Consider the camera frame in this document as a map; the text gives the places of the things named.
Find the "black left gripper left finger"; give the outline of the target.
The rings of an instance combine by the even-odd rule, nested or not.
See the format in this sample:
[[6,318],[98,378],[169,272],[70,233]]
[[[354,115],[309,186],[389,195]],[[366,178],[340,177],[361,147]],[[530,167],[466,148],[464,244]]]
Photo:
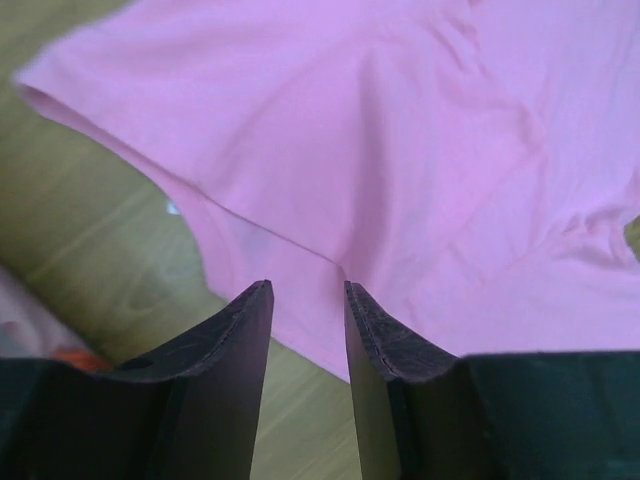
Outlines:
[[253,283],[223,310],[117,367],[1,363],[5,479],[246,479],[274,294]]

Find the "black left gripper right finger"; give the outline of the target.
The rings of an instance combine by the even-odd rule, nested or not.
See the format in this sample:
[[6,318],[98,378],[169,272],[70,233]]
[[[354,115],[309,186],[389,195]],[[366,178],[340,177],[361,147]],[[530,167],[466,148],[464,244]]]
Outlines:
[[639,355],[456,357],[344,286],[366,479],[635,479]]

